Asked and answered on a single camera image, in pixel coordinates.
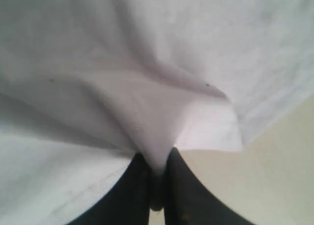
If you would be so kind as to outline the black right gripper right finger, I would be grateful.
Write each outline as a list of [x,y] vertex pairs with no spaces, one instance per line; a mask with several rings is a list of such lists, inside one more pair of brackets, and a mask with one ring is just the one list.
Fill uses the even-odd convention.
[[188,167],[177,148],[166,165],[164,217],[167,225],[251,225],[214,196]]

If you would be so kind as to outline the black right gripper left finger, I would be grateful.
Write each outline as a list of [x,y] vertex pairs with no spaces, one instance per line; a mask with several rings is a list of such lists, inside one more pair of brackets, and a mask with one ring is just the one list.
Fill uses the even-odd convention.
[[150,214],[150,168],[136,154],[117,183],[71,225],[147,225]]

